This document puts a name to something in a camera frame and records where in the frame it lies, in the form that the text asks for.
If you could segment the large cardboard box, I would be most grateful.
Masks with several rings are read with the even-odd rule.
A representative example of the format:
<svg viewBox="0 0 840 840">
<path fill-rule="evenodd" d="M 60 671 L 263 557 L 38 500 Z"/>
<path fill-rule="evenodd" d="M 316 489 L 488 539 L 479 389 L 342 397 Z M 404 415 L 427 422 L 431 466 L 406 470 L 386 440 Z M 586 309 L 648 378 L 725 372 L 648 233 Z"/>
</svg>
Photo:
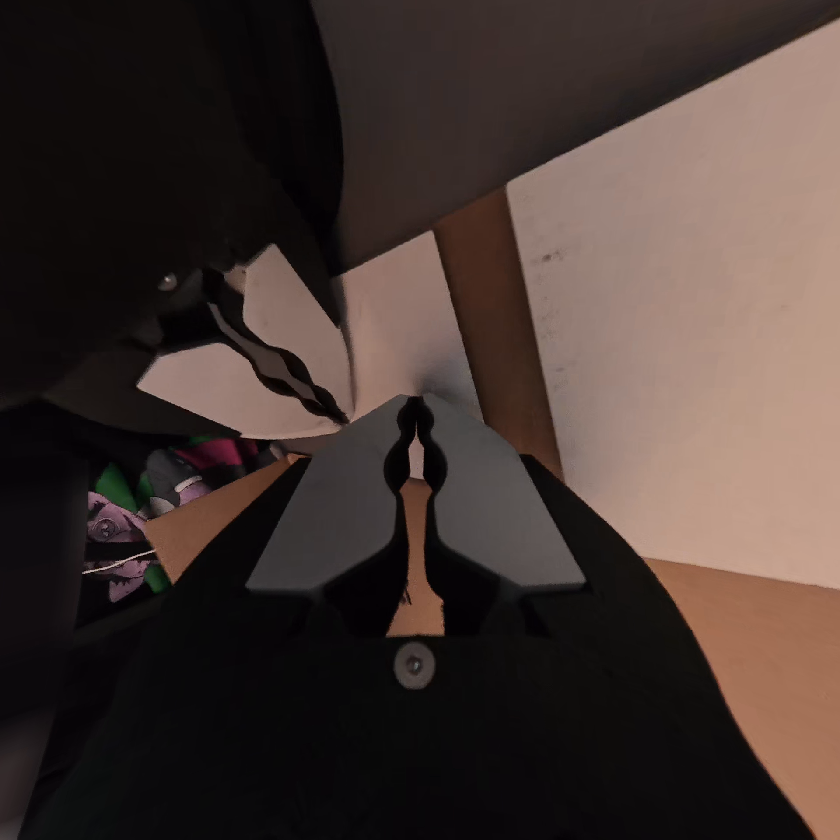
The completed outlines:
<svg viewBox="0 0 840 840">
<path fill-rule="evenodd" d="M 648 559 L 838 590 L 838 2 L 311 2 L 338 95 L 346 350 L 246 324 L 349 419 L 490 420 L 430 228 L 500 186 L 573 490 Z"/>
</svg>

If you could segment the black printed garment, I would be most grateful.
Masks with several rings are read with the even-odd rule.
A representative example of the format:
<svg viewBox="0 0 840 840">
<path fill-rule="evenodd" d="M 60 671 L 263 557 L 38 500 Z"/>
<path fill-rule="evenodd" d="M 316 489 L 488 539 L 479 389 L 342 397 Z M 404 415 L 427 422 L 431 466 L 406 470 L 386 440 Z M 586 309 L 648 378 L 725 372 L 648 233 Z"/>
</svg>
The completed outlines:
<svg viewBox="0 0 840 840">
<path fill-rule="evenodd" d="M 47 402 L 4 412 L 1 424 L 4 455 L 65 455 L 87 466 L 87 539 L 76 630 L 170 587 L 148 538 L 150 522 L 285 454 L 278 441 L 233 433 L 122 430 Z"/>
</svg>

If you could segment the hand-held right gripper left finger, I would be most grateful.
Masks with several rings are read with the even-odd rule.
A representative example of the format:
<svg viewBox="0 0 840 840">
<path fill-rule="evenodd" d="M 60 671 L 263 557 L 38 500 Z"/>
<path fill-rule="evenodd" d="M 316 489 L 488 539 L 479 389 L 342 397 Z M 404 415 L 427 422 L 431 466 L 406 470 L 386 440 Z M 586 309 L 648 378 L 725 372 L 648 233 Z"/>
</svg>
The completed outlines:
<svg viewBox="0 0 840 840">
<path fill-rule="evenodd" d="M 419 397 L 394 397 L 310 457 L 250 592 L 329 606 L 352 635 L 386 635 L 407 582 L 401 489 L 420 406 Z"/>
</svg>

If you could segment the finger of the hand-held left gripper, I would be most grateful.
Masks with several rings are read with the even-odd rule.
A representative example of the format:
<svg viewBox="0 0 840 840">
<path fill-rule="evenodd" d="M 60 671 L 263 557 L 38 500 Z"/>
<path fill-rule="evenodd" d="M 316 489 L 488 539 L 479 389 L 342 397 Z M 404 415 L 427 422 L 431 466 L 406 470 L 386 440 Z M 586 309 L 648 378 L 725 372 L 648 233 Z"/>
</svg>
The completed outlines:
<svg viewBox="0 0 840 840">
<path fill-rule="evenodd" d="M 243 438 L 317 437 L 347 423 L 349 356 L 325 316 L 305 316 L 286 338 L 264 341 L 217 305 L 199 303 L 163 317 L 161 329 L 141 392 Z"/>
<path fill-rule="evenodd" d="M 269 391 L 316 417 L 351 420 L 353 376 L 343 331 L 276 245 L 219 277 L 219 329 Z"/>
</svg>

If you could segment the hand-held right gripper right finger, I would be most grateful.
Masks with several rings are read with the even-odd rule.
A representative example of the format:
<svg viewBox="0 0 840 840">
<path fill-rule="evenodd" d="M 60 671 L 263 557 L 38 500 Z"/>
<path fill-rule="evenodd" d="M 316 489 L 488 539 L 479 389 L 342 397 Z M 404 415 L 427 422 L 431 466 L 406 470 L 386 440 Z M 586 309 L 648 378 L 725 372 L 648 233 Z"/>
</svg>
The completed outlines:
<svg viewBox="0 0 840 840">
<path fill-rule="evenodd" d="M 522 458 L 487 425 L 443 398 L 418 402 L 427 503 L 425 570 L 448 636 L 481 633 L 499 609 L 587 580 Z"/>
</svg>

